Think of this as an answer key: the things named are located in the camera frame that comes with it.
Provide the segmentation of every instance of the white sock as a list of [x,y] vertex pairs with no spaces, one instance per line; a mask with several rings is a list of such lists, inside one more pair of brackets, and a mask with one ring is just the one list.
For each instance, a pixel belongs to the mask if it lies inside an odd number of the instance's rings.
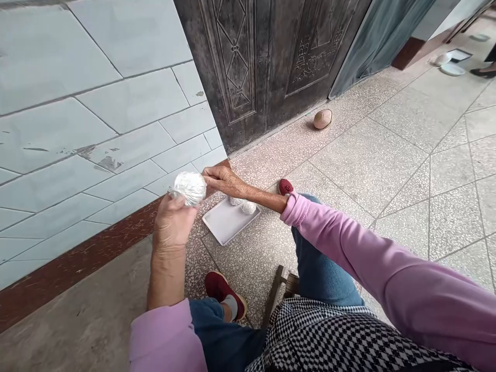
[[231,321],[233,321],[234,318],[236,318],[236,316],[238,315],[238,303],[236,302],[236,299],[233,295],[228,294],[224,301],[222,301],[221,303],[225,303],[227,306],[229,306],[229,308],[231,309]]

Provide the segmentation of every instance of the brown baseboard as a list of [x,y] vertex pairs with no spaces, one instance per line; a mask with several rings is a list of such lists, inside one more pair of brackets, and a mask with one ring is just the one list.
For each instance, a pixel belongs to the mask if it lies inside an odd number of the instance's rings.
[[[218,165],[230,168],[226,159]],[[214,190],[207,188],[207,197]],[[0,291],[0,333],[153,232],[161,198]]]
[[399,70],[405,70],[407,67],[441,46],[444,43],[444,40],[446,40],[453,30],[458,27],[458,24],[427,41],[411,37],[394,58],[391,66],[396,67]]

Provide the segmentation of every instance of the checkered cloth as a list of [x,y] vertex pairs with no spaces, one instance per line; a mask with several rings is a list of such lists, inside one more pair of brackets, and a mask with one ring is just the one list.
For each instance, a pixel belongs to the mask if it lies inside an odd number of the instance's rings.
[[366,306],[286,299],[270,318],[263,354],[246,371],[473,371],[380,321]]

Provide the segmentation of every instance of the brown ball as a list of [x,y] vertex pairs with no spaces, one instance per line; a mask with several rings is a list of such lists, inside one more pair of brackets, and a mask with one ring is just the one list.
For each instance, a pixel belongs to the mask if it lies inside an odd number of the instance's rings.
[[314,117],[314,127],[324,129],[332,122],[332,111],[328,108],[320,110]]

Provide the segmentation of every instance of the wooden stool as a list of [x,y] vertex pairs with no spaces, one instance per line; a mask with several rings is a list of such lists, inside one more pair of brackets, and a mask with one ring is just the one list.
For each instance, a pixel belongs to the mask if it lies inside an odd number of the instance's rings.
[[284,269],[284,266],[279,265],[275,273],[274,282],[272,282],[269,299],[267,300],[267,305],[265,307],[262,328],[266,328],[269,325],[270,315],[274,311],[274,308],[277,306],[277,301],[279,300],[281,284],[286,284],[286,290],[283,295],[284,298],[291,298],[300,294],[300,278],[294,274],[291,274],[289,270],[288,278],[284,278]]

